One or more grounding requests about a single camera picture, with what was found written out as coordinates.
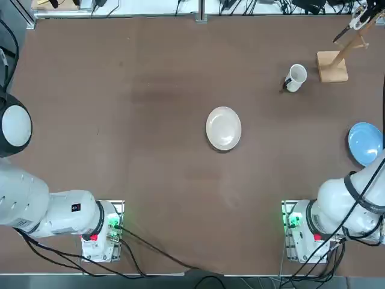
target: white robotic arm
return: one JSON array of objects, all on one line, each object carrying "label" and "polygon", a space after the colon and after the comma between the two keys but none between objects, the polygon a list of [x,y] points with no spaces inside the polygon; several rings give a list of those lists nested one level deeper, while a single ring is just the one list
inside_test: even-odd
[{"label": "white robotic arm", "polygon": [[[296,219],[289,221],[289,227],[300,262],[306,262],[323,240],[334,233],[357,200],[358,205],[334,239],[347,237],[347,232],[350,236],[362,236],[373,231],[364,240],[384,243],[381,216],[385,213],[385,168],[381,168],[365,195],[359,198],[384,158],[385,151],[361,171],[352,172],[341,179],[325,181],[319,188],[317,200],[297,202],[289,217]],[[330,242],[327,242],[318,249],[310,263],[319,261],[329,247]]]},{"label": "white robotic arm", "polygon": [[0,225],[35,238],[81,235],[83,256],[110,262],[115,247],[110,225],[117,218],[113,204],[95,200],[89,191],[50,193],[41,179],[0,159]]}]

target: sticker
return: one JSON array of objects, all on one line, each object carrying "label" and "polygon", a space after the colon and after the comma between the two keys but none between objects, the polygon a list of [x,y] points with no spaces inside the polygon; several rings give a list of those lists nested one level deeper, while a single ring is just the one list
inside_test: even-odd
[{"label": "sticker", "polygon": [[24,228],[24,227],[28,227],[31,223],[32,223],[32,221],[30,221],[30,220],[17,218],[14,221],[12,221],[11,223],[8,223],[7,225],[11,226],[11,227],[15,227],[15,228]]},{"label": "sticker", "polygon": [[66,233],[75,233],[75,232],[76,232],[76,230],[74,230],[72,227],[51,231],[51,233],[53,233],[54,235],[66,234]]},{"label": "sticker", "polygon": [[80,211],[80,204],[73,204],[71,206],[71,212],[77,212]]}]

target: white bowl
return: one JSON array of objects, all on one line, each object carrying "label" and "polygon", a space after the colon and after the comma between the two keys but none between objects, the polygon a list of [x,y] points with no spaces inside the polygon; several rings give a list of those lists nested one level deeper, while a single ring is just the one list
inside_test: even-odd
[{"label": "white bowl", "polygon": [[229,151],[241,138],[242,127],[238,115],[229,107],[217,107],[206,122],[206,135],[214,148]]}]

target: wooden base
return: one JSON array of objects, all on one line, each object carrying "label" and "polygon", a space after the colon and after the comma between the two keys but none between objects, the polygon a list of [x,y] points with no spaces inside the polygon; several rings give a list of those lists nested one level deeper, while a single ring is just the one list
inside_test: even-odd
[{"label": "wooden base", "polygon": [[335,67],[330,67],[330,63],[336,58],[339,51],[318,51],[317,65],[319,76],[322,82],[342,82],[348,80],[348,71],[345,59]]}]

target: white cable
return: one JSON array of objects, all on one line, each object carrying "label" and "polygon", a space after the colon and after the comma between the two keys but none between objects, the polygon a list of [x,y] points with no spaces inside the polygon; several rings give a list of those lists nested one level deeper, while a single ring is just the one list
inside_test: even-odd
[{"label": "white cable", "polygon": [[280,279],[276,279],[276,278],[273,278],[273,277],[269,277],[271,280],[274,280],[274,281],[277,281],[277,282],[281,282]]},{"label": "white cable", "polygon": [[262,286],[262,283],[261,283],[259,277],[258,277],[258,283],[259,283],[259,286],[260,286],[262,289],[264,289],[264,287]]},{"label": "white cable", "polygon": [[246,286],[247,286],[249,289],[254,289],[253,287],[251,287],[251,286],[246,282],[245,279],[241,278],[241,280],[244,282],[244,284],[246,284]]},{"label": "white cable", "polygon": [[276,283],[274,282],[274,280],[270,279],[270,281],[271,281],[271,283],[273,283],[273,287],[274,287],[274,289],[277,289],[277,287],[276,287]]}]

